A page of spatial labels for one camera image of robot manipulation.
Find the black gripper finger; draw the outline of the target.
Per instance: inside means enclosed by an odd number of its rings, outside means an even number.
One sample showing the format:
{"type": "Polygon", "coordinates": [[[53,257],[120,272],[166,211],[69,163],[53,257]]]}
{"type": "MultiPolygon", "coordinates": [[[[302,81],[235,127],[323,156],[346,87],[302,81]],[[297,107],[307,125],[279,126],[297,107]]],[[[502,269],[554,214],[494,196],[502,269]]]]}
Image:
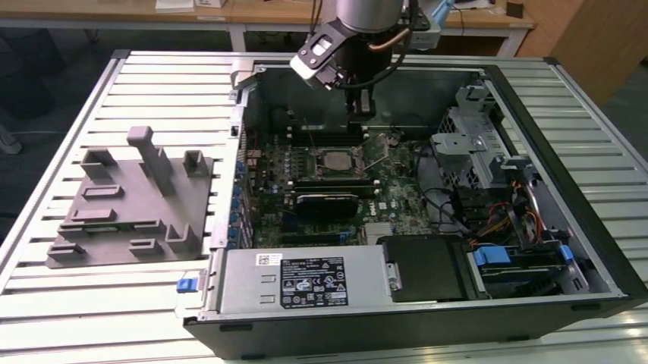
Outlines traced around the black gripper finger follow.
{"type": "Polygon", "coordinates": [[[362,123],[375,116],[374,88],[347,92],[347,131],[358,132],[362,123]]]}

